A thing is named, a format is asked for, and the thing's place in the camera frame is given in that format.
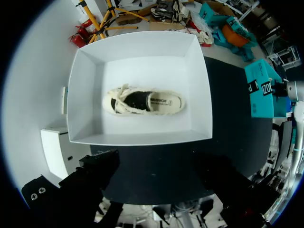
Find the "white wall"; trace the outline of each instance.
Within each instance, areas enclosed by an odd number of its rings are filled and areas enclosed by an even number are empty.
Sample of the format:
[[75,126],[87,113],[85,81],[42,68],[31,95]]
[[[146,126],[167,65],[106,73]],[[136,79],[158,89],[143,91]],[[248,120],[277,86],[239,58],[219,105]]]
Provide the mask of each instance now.
[[71,1],[57,0],[30,27],[11,62],[3,94],[2,135],[7,167],[18,188],[43,174],[52,182],[40,130],[66,125],[62,87],[77,47],[69,42],[80,17]]
[[[79,3],[79,0],[71,0],[72,3],[77,5]],[[102,19],[104,18],[103,15],[106,13],[106,10],[108,9],[108,6],[105,2],[105,0],[85,0],[88,8],[90,11],[93,13],[93,15],[96,16],[96,19],[98,22],[101,22]],[[82,6],[78,6],[77,9],[79,12],[84,15],[86,12],[82,8]]]

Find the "black table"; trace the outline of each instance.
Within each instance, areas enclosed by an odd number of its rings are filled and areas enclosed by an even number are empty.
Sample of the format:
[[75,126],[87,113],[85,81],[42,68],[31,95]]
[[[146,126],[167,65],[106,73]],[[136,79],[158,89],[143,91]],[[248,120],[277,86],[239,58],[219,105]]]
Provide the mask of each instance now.
[[[229,157],[236,169],[250,176],[266,162],[272,119],[251,118],[245,71],[205,57],[212,98],[213,138],[157,146],[116,147],[120,166],[104,196],[129,204],[168,204],[210,194],[195,174],[192,151]],[[91,146],[92,153],[113,149]]]

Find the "sneaker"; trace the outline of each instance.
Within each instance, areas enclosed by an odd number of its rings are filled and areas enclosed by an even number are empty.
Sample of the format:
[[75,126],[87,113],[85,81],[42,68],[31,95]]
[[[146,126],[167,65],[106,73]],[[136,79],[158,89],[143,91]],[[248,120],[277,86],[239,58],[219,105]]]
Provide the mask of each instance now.
[[103,98],[103,108],[112,114],[172,115],[185,106],[173,91],[129,87],[110,90]]

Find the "white box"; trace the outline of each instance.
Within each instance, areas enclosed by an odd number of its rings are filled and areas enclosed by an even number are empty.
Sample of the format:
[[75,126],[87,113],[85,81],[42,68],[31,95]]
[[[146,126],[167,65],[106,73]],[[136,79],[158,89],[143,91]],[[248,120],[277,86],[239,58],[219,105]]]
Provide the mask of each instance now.
[[[183,95],[175,115],[109,114],[102,98],[130,86]],[[212,138],[212,106],[204,56],[195,35],[147,31],[106,38],[76,53],[67,95],[71,142],[93,145],[157,145]]]

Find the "white cabinet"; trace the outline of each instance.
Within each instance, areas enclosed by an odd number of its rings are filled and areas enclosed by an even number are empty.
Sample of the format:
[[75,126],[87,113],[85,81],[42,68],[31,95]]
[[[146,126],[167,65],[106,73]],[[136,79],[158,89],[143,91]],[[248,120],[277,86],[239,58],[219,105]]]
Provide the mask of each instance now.
[[61,179],[76,170],[81,158],[91,154],[89,145],[70,142],[67,128],[42,129],[41,140],[50,172]]

